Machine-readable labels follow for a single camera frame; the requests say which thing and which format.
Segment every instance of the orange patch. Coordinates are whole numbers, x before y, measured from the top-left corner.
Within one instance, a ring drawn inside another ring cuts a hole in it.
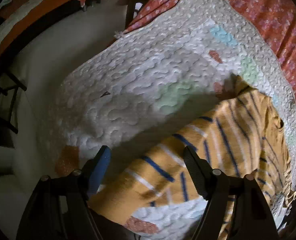
[[[214,83],[214,91],[216,93],[216,98],[220,100],[227,100],[235,97],[234,92],[227,91],[224,86],[220,85],[218,82]]]
[[[219,54],[217,51],[215,50],[210,50],[209,51],[209,56],[212,57],[215,61],[217,61],[218,63],[222,64],[222,60],[221,58],[219,57]]]
[[[79,149],[76,146],[66,145],[55,165],[56,173],[63,177],[79,168]]]
[[[159,232],[158,227],[150,222],[142,221],[135,217],[130,217],[127,222],[123,225],[130,231],[145,234],[156,234]]]

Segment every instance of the metal bolt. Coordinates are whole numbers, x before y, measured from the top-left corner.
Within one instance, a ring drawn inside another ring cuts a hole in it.
[[[247,174],[247,175],[246,175],[246,179],[248,179],[248,180],[253,180],[254,177],[253,177],[251,174]]]
[[[75,176],[79,176],[82,173],[82,171],[81,170],[74,170],[72,173]]]
[[[49,176],[48,175],[43,175],[40,178],[41,181],[47,181],[48,179],[49,179]]]
[[[219,175],[221,174],[221,170],[219,170],[219,169],[214,169],[214,170],[212,171],[212,173],[213,173],[214,175],[216,175],[216,176],[219,176]]]

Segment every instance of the white floor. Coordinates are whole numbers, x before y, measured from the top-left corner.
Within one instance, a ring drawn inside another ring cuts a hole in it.
[[[126,7],[115,2],[103,0],[56,23],[26,46],[11,67],[25,81],[27,91],[17,96],[14,114],[19,129],[18,135],[12,136],[14,175],[0,178],[0,228],[9,239],[15,239],[24,206],[40,176],[54,175],[38,152],[37,125],[63,79],[105,49],[115,32],[124,30]],[[6,151],[0,148],[0,156],[7,156],[9,162]]]

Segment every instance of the bed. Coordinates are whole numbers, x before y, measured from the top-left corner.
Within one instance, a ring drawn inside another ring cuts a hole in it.
[[[272,97],[285,123],[296,187],[291,0],[150,0],[118,37],[65,79],[40,126],[40,148],[58,174],[82,166],[106,144],[113,151],[109,183],[193,120],[197,107],[207,111],[229,97],[231,75],[237,74]],[[204,208],[203,199],[141,208],[125,226],[149,239],[181,239]],[[278,227],[286,210],[280,202],[272,208]]]

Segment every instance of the blue stripe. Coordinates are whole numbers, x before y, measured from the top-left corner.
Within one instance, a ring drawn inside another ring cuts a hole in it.
[[[207,116],[200,116],[199,118],[200,118],[200,119],[204,119],[204,120],[206,120],[206,121],[208,121],[208,122],[213,122],[212,118],[207,117]]]
[[[259,134],[259,130],[258,130],[256,120],[253,118],[253,116],[251,115],[251,113],[247,109],[246,105],[243,103],[243,101],[241,101],[239,98],[237,98],[237,99],[238,99],[238,102],[243,105],[243,107],[245,108],[245,110],[246,110],[247,114],[249,115],[249,117],[251,118],[251,120],[253,120],[253,122],[255,123],[256,131],[257,131],[257,134],[258,134],[258,139],[259,139],[259,142],[261,142],[261,138],[260,138],[260,134]]]
[[[183,189],[184,202],[187,202],[189,199],[187,194],[186,178],[183,172],[180,173],[180,180],[181,180],[181,187]]]
[[[173,137],[175,137],[175,138],[177,138],[177,139],[179,139],[179,140],[181,140],[181,142],[183,142],[185,145],[189,145],[195,152],[198,150],[196,147],[194,147],[190,142],[188,142],[187,140],[186,140],[186,138],[184,138],[184,136],[182,136],[181,134],[179,134],[179,133],[174,133],[173,135],[172,135]]]
[[[161,176],[163,176],[165,179],[167,179],[170,182],[174,182],[175,179],[166,171],[164,171],[162,168],[159,167],[157,163],[155,163],[152,159],[150,159],[147,156],[141,157],[144,161],[149,163]]]
[[[256,108],[256,111],[257,111],[258,115],[260,116],[260,113],[259,113],[258,107],[257,107],[256,102],[255,102],[255,99],[254,99],[254,96],[252,95],[252,91],[250,91],[250,97],[251,97],[252,102],[253,102],[254,105],[255,105],[255,108]]]
[[[280,173],[279,173],[279,170],[278,170],[277,166],[276,166],[276,165],[275,165],[275,163],[272,161],[272,159],[270,159],[270,158],[269,158],[269,156],[267,156],[267,158],[268,158],[269,162],[271,162],[271,163],[272,163],[272,165],[275,167],[275,169],[276,169],[276,171],[277,171],[277,173],[278,173],[278,177],[279,177],[280,184],[281,184],[281,186],[282,186],[282,187],[284,187],[284,185],[283,185],[283,183],[282,183],[281,176],[280,176]]]
[[[264,194],[268,195],[271,198],[271,195],[267,191],[264,191]]]
[[[239,173],[239,170],[238,170],[238,166],[237,166],[237,163],[236,163],[235,158],[233,157],[233,153],[232,153],[231,148],[230,148],[230,146],[229,146],[227,136],[226,136],[226,134],[224,133],[224,130],[223,130],[223,128],[221,127],[218,118],[216,118],[216,122],[217,122],[218,128],[219,128],[219,130],[220,130],[220,132],[221,132],[221,136],[222,136],[222,138],[223,138],[223,140],[224,140],[224,143],[225,143],[225,145],[226,145],[227,151],[228,151],[228,153],[229,153],[229,155],[230,155],[230,158],[231,158],[232,164],[233,164],[233,166],[235,167],[236,175],[237,175],[237,177],[240,177],[240,173]]]
[[[276,154],[275,151],[273,150],[273,148],[272,148],[271,144],[269,143],[268,139],[267,139],[266,137],[263,137],[263,140],[266,140],[266,142],[268,143],[268,145],[269,145],[269,147],[270,147],[272,153],[275,155],[276,160],[277,160],[277,163],[278,163],[277,154]]]
[[[204,140],[204,148],[205,148],[205,153],[206,153],[206,159],[207,159],[207,162],[208,162],[209,165],[211,166],[210,154],[209,154],[209,147],[208,147],[207,140]]]
[[[249,139],[248,135],[246,134],[246,132],[243,130],[243,128],[237,123],[237,120],[235,119],[235,116],[234,116],[233,111],[231,109],[230,101],[228,101],[228,104],[229,104],[229,109],[230,109],[231,116],[232,116],[233,120],[235,121],[235,123],[237,124],[237,126],[239,127],[239,129],[241,130],[242,134],[245,136],[245,138],[248,142],[249,154],[250,154],[250,168],[252,170],[253,169],[253,157],[252,157],[252,149],[251,149],[250,139]]]
[[[261,182],[262,184],[264,184],[264,185],[267,184],[266,181],[264,181],[263,179],[257,178],[257,180],[258,180],[259,182]]]
[[[271,182],[272,182],[272,184],[273,184],[273,186],[274,186],[274,188],[275,188],[275,193],[276,193],[276,191],[277,191],[277,186],[276,186],[275,182],[273,181],[272,176],[270,175],[270,173],[267,172],[267,174],[268,174],[268,176],[269,176],[270,179],[271,179]]]
[[[241,95],[243,92],[245,92],[250,86],[244,87],[242,90],[239,91],[238,96]]]

